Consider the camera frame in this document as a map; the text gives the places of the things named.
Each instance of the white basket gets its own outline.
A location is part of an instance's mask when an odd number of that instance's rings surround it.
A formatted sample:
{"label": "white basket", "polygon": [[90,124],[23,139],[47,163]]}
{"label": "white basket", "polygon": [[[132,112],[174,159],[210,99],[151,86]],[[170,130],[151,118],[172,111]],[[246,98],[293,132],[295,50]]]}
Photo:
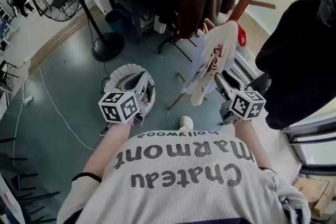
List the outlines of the white basket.
{"label": "white basket", "polygon": [[145,107],[144,111],[141,111],[141,114],[144,114],[146,117],[148,113],[151,111],[154,101],[155,101],[155,83],[151,75],[145,70],[143,67],[138,66],[134,63],[129,63],[127,65],[121,66],[118,69],[116,69],[112,74],[110,75],[110,78],[106,82],[104,92],[114,92],[114,91],[120,91],[120,89],[116,88],[117,83],[124,78],[125,76],[129,76],[132,74],[138,74],[140,72],[146,72],[148,75],[148,81],[153,87],[152,95],[149,97],[150,102],[148,102],[147,106]]}

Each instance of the white t-shirt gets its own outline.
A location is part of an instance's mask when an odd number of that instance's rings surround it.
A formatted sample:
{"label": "white t-shirt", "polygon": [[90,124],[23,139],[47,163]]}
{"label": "white t-shirt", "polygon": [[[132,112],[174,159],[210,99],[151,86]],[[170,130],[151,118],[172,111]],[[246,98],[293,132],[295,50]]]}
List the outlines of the white t-shirt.
{"label": "white t-shirt", "polygon": [[231,135],[152,131],[122,145],[100,179],[80,174],[57,223],[309,223],[304,196]]}

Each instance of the laundry basket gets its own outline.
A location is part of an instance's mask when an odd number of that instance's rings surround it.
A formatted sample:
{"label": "laundry basket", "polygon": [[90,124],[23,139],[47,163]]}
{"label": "laundry basket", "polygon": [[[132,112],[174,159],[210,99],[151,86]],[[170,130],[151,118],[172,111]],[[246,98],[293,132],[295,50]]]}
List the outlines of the laundry basket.
{"label": "laundry basket", "polygon": [[147,89],[151,89],[149,91],[146,90],[143,98],[140,101],[138,101],[140,109],[139,115],[144,119],[149,114],[154,105],[155,83],[151,75],[143,67],[138,66],[134,63],[129,63],[127,65],[119,67],[110,75],[110,78],[108,79],[105,85],[104,92],[106,93],[106,92],[120,91],[120,88],[118,88],[118,84],[120,83],[120,81],[127,79],[127,77],[133,74],[138,74],[141,72],[146,72],[148,76]]}

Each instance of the black chair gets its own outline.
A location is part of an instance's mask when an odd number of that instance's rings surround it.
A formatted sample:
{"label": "black chair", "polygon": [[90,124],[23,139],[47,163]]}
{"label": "black chair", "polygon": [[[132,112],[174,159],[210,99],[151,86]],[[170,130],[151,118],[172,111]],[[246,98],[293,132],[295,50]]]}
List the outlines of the black chair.
{"label": "black chair", "polygon": [[0,64],[0,86],[5,85],[10,91],[12,91],[10,87],[7,85],[7,79],[9,78],[8,76],[12,76],[15,78],[19,78],[19,77],[8,73],[8,66],[16,67],[12,65],[11,63],[6,62],[5,60],[3,60],[2,63]]}

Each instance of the white shoe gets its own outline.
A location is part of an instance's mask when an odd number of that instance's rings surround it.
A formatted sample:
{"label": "white shoe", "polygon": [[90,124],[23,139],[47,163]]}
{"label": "white shoe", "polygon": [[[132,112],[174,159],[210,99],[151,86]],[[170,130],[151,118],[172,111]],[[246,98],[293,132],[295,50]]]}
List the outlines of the white shoe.
{"label": "white shoe", "polygon": [[188,116],[181,117],[180,118],[180,127],[184,130],[185,129],[193,130],[194,129],[193,120]]}

